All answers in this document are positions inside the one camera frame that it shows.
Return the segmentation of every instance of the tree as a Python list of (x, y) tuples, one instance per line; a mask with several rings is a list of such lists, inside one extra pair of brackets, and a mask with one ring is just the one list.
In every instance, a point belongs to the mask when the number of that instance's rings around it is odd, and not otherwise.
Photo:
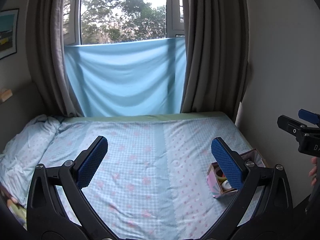
[(165, 38), (165, 5), (152, 8), (145, 1), (82, 0), (82, 44)]

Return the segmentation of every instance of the tape roll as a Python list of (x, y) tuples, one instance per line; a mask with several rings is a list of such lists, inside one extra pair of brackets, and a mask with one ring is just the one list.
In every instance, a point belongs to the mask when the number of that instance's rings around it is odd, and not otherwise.
[(221, 184), (221, 187), (224, 191), (227, 191), (227, 190), (230, 190), (232, 189), (229, 181), (225, 180), (222, 184)]
[(215, 170), (214, 170), (214, 173), (216, 174), (216, 177), (218, 179), (218, 181), (220, 183), (224, 182), (227, 180), (226, 176), (223, 175), (223, 172), (222, 170), (220, 169), (220, 167), (217, 167)]

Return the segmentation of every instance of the finger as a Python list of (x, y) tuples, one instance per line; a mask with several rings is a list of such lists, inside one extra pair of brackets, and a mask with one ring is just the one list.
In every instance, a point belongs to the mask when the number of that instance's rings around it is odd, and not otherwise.
[(317, 182), (317, 179), (316, 178), (313, 178), (312, 182), (311, 182), (311, 186), (314, 186)]
[(318, 161), (317, 161), (317, 157), (313, 157), (311, 158), (311, 163), (314, 164), (314, 165), (317, 165)]
[(309, 177), (311, 177), (311, 176), (313, 176), (313, 175), (316, 174), (317, 168), (318, 168), (318, 166), (314, 166), (314, 167), (313, 167), (313, 169), (309, 172)]
[(18, 203), (18, 201), (7, 191), (7, 189), (5, 187), (3, 187), (2, 185), (0, 185), (0, 189), (2, 190), (2, 192), (7, 196), (7, 198), (10, 198), (11, 201), (15, 204)]

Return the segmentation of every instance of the human hand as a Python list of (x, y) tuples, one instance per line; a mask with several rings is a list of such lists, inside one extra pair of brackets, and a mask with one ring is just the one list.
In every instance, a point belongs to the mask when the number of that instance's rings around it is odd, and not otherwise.
[(7, 189), (0, 184), (0, 191), (8, 198), (11, 199), (14, 204), (17, 204), (18, 201), (7, 191)]
[[(313, 167), (313, 169), (309, 172), (309, 177), (312, 177), (314, 175), (316, 175), (317, 173), (317, 157), (313, 157), (311, 158), (311, 163), (315, 165), (315, 167)], [(313, 178), (311, 185), (314, 186), (317, 182), (316, 177)]]

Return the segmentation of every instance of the light blue cloth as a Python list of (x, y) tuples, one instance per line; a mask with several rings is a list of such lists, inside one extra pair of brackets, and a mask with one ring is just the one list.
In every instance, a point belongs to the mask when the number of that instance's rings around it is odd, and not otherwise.
[(183, 37), (65, 46), (65, 63), (86, 117), (180, 112)]

